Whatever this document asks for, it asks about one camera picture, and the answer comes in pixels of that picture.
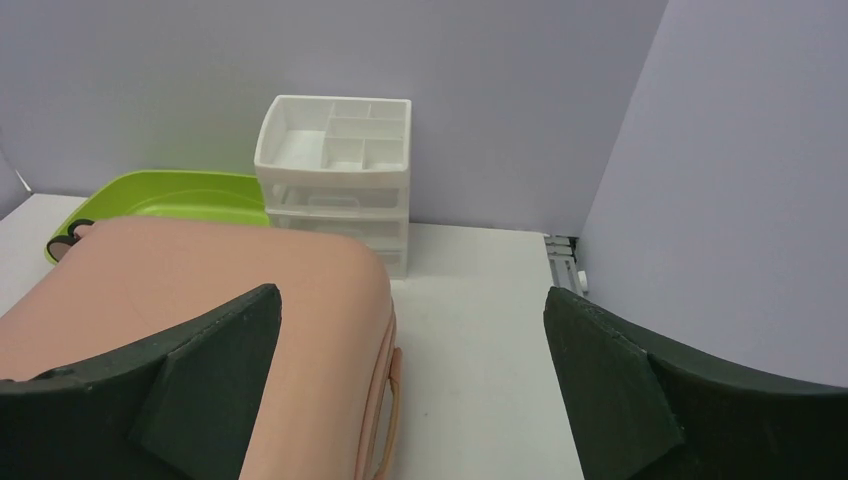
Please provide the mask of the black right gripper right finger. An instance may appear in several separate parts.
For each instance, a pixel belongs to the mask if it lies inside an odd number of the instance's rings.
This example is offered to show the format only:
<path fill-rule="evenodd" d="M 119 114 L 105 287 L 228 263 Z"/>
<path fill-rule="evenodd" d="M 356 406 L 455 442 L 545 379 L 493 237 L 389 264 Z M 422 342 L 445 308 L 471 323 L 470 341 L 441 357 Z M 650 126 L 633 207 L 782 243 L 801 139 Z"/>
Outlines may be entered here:
<path fill-rule="evenodd" d="M 847 392 L 729 362 L 554 287 L 544 328 L 588 479 L 843 479 Z"/>

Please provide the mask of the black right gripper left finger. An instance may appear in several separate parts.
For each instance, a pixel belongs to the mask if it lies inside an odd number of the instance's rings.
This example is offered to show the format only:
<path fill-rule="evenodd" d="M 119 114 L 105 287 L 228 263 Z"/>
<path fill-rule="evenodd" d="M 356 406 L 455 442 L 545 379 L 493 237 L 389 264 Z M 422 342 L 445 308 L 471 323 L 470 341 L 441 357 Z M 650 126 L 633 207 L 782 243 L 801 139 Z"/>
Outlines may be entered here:
<path fill-rule="evenodd" d="M 153 334 L 125 311 L 4 320 L 5 479 L 235 479 L 282 324 L 271 284 Z"/>

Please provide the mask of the pink hard-shell suitcase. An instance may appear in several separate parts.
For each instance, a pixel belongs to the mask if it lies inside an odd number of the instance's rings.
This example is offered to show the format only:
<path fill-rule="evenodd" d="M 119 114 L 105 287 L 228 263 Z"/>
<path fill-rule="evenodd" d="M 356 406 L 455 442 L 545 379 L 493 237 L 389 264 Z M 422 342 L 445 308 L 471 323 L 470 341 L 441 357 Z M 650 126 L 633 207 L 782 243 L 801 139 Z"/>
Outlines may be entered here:
<path fill-rule="evenodd" d="M 363 479 L 402 353 L 388 274 L 350 237 L 128 216 L 82 225 L 57 264 L 1 319 L 71 307 L 125 311 L 153 334 L 264 284 L 282 324 L 240 475 Z"/>

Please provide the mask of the green plastic tray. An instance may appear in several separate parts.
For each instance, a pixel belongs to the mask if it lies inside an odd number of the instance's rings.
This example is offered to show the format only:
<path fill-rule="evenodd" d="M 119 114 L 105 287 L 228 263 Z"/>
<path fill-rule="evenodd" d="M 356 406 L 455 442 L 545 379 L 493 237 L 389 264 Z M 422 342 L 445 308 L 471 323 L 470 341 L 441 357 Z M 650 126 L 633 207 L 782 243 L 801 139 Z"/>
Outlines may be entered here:
<path fill-rule="evenodd" d="M 254 176 L 189 170 L 139 170 L 121 175 L 85 200 L 48 240 L 44 255 L 57 259 L 55 245 L 72 243 L 86 222 L 117 216 L 160 216 L 240 225 L 268 226 L 259 182 Z"/>

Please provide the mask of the white plastic drawer organizer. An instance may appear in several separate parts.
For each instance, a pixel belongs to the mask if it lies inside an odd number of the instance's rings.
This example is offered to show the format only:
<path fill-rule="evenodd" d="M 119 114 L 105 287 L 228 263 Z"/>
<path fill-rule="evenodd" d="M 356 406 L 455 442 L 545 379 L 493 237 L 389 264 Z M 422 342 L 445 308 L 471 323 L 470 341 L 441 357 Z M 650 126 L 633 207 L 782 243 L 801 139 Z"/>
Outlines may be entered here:
<path fill-rule="evenodd" d="M 277 96 L 253 161 L 270 224 L 353 237 L 406 277 L 411 113 L 407 99 Z"/>

